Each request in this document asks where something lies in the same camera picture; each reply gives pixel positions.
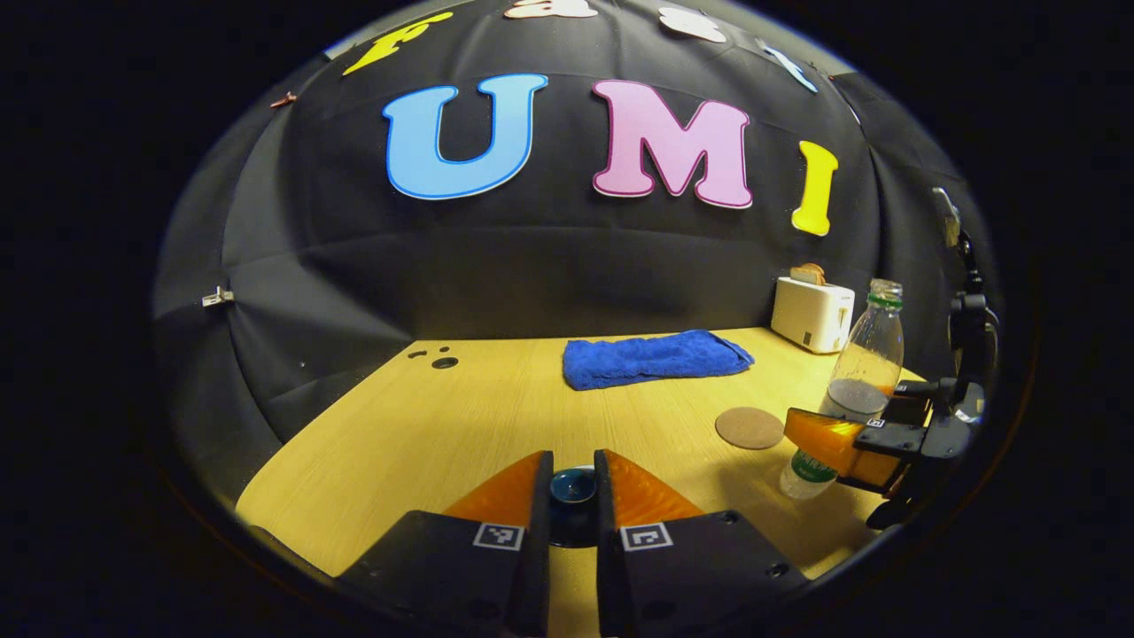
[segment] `table surface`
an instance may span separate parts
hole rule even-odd
[[[585,392],[562,378],[568,339],[415,342],[288,442],[248,484],[237,514],[338,576],[409,510],[440,512],[540,450],[562,469],[606,448],[705,512],[739,511],[816,578],[874,537],[865,520],[881,497],[836,484],[793,501],[777,484],[795,445],[742,450],[714,424],[741,406],[781,420],[788,408],[818,409],[837,356],[765,329],[712,332],[755,364],[726,377]],[[409,357],[418,351],[428,355]],[[433,368],[442,357],[458,364]],[[902,378],[922,381],[908,371]],[[593,547],[551,547],[551,636],[599,635],[595,561]]]

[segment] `round coaster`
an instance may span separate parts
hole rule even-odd
[[[784,422],[759,408],[733,408],[717,417],[717,434],[745,450],[768,450],[784,439]]]

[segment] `letter m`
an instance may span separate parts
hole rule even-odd
[[[704,156],[704,177],[694,187],[697,197],[726,207],[752,205],[744,172],[747,113],[706,100],[683,127],[652,86],[604,79],[592,90],[607,100],[610,111],[610,155],[606,170],[594,176],[600,193],[641,197],[653,192],[653,178],[645,172],[649,150],[671,195],[685,192]]]

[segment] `white toaster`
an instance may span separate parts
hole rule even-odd
[[[790,277],[776,280],[772,331],[816,354],[839,352],[850,334],[854,290]]]

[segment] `blue letter u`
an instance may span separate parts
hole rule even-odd
[[[479,158],[441,156],[441,109],[456,86],[434,86],[403,95],[382,109],[390,119],[386,170],[398,190],[421,199],[451,199],[483,193],[519,172],[532,151],[532,97],[547,86],[543,75],[518,73],[481,82],[492,95],[492,143]]]

